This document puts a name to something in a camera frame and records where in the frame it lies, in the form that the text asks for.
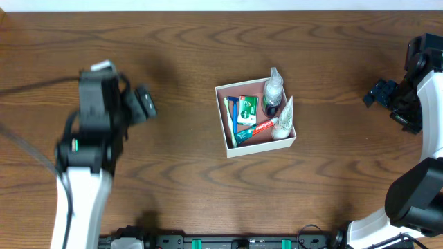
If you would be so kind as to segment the clear blue soap pump bottle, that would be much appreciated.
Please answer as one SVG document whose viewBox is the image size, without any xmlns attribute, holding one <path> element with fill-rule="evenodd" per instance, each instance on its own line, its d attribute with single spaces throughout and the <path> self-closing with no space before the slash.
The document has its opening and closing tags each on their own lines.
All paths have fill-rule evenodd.
<svg viewBox="0 0 443 249">
<path fill-rule="evenodd" d="M 284 80 L 276 67 L 271 68 L 271 76 L 265 82 L 262 96 L 262 110 L 265 116 L 272 118 L 276 115 L 282 101 Z"/>
</svg>

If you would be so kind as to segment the red green toothpaste tube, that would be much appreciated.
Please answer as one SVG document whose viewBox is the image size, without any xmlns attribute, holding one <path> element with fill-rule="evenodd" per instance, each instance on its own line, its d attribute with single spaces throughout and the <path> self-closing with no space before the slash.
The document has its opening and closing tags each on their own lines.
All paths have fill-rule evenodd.
<svg viewBox="0 0 443 249">
<path fill-rule="evenodd" d="M 238 145 L 242 144 L 249 138 L 252 138 L 253 136 L 272 128 L 276 122 L 278 121 L 278 117 L 271 118 L 269 120 L 266 120 L 264 122 L 261 122 L 260 124 L 256 124 L 252 126 L 251 128 L 245 129 L 243 131 L 240 131 L 235 134 L 235 139 Z"/>
</svg>

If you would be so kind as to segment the white floral lotion tube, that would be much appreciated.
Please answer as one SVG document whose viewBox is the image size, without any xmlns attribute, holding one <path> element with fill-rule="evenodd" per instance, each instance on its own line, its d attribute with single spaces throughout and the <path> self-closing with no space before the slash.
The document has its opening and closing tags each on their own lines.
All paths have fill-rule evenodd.
<svg viewBox="0 0 443 249">
<path fill-rule="evenodd" d="M 271 136 L 274 140 L 288 138 L 293 128 L 293 97 L 290 97 L 274 124 Z"/>
</svg>

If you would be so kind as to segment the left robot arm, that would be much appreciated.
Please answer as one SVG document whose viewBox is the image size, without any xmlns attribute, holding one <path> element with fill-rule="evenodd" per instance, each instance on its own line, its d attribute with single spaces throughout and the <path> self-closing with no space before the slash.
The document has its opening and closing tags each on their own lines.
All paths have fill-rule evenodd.
<svg viewBox="0 0 443 249">
<path fill-rule="evenodd" d="M 57 211 L 52 248 L 97 248 L 102 214 L 128 129 L 157 115 L 144 86 L 110 61 L 81 71 L 80 104 L 56 145 Z"/>
</svg>

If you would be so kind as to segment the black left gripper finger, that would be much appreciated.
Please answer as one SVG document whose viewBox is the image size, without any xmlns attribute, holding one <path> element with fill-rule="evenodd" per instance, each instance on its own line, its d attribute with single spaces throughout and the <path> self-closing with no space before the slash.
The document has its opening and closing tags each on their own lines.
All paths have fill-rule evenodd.
<svg viewBox="0 0 443 249">
<path fill-rule="evenodd" d="M 135 90 L 137 100 L 143 115 L 148 118 L 157 117 L 157 109 L 146 86 L 139 86 Z"/>
<path fill-rule="evenodd" d="M 147 114 L 140 96 L 135 92 L 130 92 L 125 96 L 125 104 L 130 112 L 130 125 L 136 125 L 147 120 Z"/>
</svg>

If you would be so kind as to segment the green white toothbrush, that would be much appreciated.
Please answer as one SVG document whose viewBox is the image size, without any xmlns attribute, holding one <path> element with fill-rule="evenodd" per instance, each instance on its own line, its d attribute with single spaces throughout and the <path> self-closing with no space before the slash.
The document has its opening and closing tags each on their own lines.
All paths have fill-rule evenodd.
<svg viewBox="0 0 443 249">
<path fill-rule="evenodd" d="M 224 105 L 226 107 L 226 116 L 227 116 L 227 121 L 228 121 L 228 127 L 229 127 L 229 131 L 230 131 L 230 136 L 231 136 L 231 142 L 233 144 L 233 148 L 237 148 L 237 141 L 235 138 L 235 133 L 233 131 L 233 120 L 230 114 L 230 109 L 229 109 L 229 101 L 228 98 L 225 97 L 224 98 Z"/>
</svg>

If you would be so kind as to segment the green white soap packet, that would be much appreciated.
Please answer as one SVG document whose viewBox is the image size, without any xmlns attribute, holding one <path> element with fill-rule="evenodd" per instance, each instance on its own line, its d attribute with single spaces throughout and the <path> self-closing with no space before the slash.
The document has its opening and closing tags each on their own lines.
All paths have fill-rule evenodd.
<svg viewBox="0 0 443 249">
<path fill-rule="evenodd" d="M 239 113 L 237 123 L 244 126 L 253 126 L 257 123 L 258 97 L 241 95 L 239 97 Z"/>
</svg>

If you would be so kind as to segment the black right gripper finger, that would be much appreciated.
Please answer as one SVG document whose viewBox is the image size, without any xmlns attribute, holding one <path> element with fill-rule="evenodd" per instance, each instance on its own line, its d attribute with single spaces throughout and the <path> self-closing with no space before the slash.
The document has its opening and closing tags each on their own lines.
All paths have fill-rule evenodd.
<svg viewBox="0 0 443 249">
<path fill-rule="evenodd" d="M 380 79 L 377 83 L 368 91 L 368 93 L 363 97 L 363 102 L 367 108 L 371 107 L 375 102 L 383 107 L 387 107 L 387 99 L 385 93 L 385 87 L 387 81 Z"/>
<path fill-rule="evenodd" d="M 377 102 L 387 109 L 392 108 L 392 96 L 398 88 L 393 80 L 379 80 L 377 82 Z"/>
</svg>

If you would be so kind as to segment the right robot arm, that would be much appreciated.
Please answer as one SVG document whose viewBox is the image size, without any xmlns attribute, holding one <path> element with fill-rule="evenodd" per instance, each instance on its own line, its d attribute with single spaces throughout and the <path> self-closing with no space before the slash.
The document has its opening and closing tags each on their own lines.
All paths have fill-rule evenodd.
<svg viewBox="0 0 443 249">
<path fill-rule="evenodd" d="M 349 221 L 334 248 L 424 248 L 442 235 L 442 36 L 424 33 L 407 45 L 404 76 L 380 79 L 363 97 L 377 103 L 421 144 L 414 166 L 393 181 L 381 208 Z"/>
</svg>

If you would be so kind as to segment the blue disposable razor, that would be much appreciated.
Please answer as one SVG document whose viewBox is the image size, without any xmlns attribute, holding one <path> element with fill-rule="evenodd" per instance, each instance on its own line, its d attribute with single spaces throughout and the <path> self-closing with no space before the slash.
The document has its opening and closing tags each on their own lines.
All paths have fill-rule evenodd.
<svg viewBox="0 0 443 249">
<path fill-rule="evenodd" d="M 233 103 L 233 114 L 232 114 L 233 133 L 237 133 L 237 116 L 238 116 L 237 103 L 239 102 L 239 98 L 228 96 L 227 100 Z"/>
</svg>

